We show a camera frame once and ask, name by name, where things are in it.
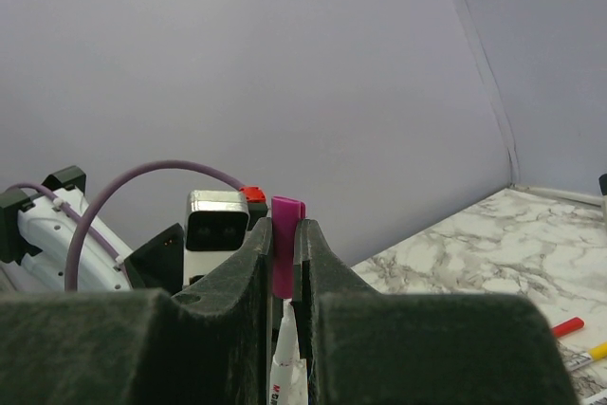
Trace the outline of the magenta-tipped white pen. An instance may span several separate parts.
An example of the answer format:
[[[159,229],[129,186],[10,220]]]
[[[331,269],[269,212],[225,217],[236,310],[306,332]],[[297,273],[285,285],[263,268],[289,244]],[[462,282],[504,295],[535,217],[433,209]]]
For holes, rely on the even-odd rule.
[[[268,386],[268,404],[309,403],[306,369],[299,355],[297,324],[291,301],[283,304]]]

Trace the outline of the purple-tipped white pen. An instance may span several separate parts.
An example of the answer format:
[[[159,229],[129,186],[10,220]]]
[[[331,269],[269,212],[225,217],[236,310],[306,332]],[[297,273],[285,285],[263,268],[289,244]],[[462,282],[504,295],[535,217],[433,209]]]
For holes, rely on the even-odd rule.
[[[602,391],[595,395],[585,398],[582,405],[607,405],[607,391]]]

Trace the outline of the magenta pen cap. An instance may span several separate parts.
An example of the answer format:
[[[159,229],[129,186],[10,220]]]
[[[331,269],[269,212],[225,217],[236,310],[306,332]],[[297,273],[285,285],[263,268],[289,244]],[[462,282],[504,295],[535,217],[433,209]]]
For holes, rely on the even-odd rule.
[[[271,221],[273,236],[273,294],[280,299],[293,296],[293,259],[295,234],[298,224],[306,217],[303,201],[284,197],[271,198]]]

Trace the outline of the yellow pen cap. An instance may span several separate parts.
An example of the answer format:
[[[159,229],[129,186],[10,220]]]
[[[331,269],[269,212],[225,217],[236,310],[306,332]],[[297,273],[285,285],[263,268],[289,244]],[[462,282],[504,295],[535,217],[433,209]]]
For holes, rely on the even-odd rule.
[[[593,361],[605,359],[607,357],[607,342],[604,342],[588,351],[588,355]]]

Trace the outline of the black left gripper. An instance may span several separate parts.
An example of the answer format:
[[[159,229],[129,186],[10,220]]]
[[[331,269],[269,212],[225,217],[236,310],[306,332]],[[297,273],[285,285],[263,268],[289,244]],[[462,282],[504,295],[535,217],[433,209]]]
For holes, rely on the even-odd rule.
[[[128,257],[128,278],[134,289],[181,289],[184,267],[184,230],[171,225]]]

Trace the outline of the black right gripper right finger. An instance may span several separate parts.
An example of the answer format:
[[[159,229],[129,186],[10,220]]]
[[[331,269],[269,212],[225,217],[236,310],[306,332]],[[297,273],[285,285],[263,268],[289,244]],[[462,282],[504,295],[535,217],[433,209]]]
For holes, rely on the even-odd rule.
[[[384,294],[295,234],[293,303],[313,404],[575,404],[552,331],[511,294]]]

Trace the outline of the orange-tipped white pen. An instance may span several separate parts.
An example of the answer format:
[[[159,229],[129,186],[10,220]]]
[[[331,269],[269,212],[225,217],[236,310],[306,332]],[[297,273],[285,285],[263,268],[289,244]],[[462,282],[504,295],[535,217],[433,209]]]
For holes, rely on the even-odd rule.
[[[574,372],[594,362],[594,359],[588,353],[578,353],[568,358],[564,366],[568,372]]]

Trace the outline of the red pen cap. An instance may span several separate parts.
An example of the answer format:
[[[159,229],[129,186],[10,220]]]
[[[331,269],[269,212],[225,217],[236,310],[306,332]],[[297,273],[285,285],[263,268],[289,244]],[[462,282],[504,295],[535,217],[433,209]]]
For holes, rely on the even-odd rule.
[[[561,337],[565,337],[569,334],[572,334],[576,331],[581,330],[585,325],[585,322],[580,317],[573,317],[564,322],[556,324],[552,328],[553,335],[559,339]]]

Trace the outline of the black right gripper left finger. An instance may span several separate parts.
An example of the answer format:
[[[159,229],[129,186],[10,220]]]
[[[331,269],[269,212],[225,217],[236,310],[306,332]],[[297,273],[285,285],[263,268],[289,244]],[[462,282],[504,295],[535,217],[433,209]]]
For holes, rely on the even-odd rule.
[[[264,404],[272,227],[175,295],[5,293],[5,404]]]

